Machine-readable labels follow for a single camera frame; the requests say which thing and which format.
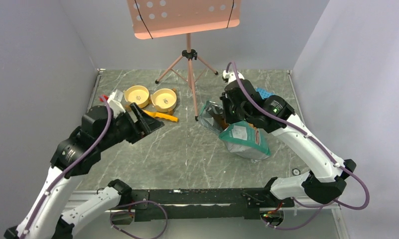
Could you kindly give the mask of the yellow plastic food scoop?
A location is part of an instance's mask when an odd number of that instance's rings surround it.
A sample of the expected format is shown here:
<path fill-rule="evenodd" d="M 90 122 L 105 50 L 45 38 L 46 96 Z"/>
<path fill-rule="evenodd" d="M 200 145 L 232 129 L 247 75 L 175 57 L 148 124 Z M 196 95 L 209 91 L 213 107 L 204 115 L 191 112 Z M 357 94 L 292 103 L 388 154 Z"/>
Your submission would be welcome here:
<path fill-rule="evenodd" d="M 179 118 L 172 116 L 172 115 L 168 115 L 165 113 L 160 113 L 160 112 L 150 112 L 147 110 L 143 110 L 144 113 L 146 113 L 147 115 L 149 115 L 152 118 L 160 118 L 160 119 L 164 119 L 164 120 L 169 120 L 172 122 L 179 122 Z"/>

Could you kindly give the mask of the green pet food bag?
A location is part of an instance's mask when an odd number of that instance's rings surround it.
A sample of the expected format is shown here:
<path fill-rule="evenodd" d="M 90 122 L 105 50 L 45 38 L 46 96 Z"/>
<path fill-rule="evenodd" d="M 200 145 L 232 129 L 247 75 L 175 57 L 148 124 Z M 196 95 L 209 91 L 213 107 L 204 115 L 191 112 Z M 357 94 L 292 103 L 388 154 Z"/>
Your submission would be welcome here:
<path fill-rule="evenodd" d="M 221 104 L 207 101 L 199 113 L 198 122 L 217 135 L 230 153 L 248 159 L 252 163 L 271 156 L 268 142 L 259 129 L 240 121 L 229 124 L 225 130 L 222 130 L 219 125 L 221 120 L 224 120 Z"/>

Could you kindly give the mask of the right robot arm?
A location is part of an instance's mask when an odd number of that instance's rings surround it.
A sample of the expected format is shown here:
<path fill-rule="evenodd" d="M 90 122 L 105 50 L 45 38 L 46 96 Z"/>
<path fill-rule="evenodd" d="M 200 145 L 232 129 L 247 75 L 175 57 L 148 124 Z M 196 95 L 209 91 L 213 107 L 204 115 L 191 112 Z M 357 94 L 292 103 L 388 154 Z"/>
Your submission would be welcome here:
<path fill-rule="evenodd" d="M 245 121 L 284 142 L 309 167 L 309 172 L 288 178 L 271 178 L 263 193 L 263 201 L 275 207 L 290 197 L 307 196 L 320 204 L 328 204 L 341 196 L 348 174 L 335 164 L 353 171 L 356 163 L 332 155 L 333 161 L 312 139 L 308 128 L 294 108 L 278 95 L 263 99 L 249 80 L 241 80 L 243 93 L 236 80 L 225 80 L 220 96 L 223 117 L 228 124 Z"/>

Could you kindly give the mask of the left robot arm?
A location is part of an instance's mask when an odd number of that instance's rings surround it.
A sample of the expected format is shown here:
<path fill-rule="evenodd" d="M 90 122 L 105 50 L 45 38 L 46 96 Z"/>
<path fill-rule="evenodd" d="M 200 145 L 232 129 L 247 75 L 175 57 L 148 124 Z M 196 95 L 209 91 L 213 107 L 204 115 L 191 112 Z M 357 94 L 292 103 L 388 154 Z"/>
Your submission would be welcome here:
<path fill-rule="evenodd" d="M 164 126 L 136 104 L 130 104 L 130 109 L 128 113 L 105 104 L 94 106 L 83 115 L 81 124 L 58 144 L 32 208 L 19 225 L 5 231 L 6 239 L 72 239 L 104 211 L 130 205 L 132 188 L 115 179 L 98 195 L 65 210 L 70 196 L 101 160 L 103 151 L 123 141 L 134 144 Z"/>

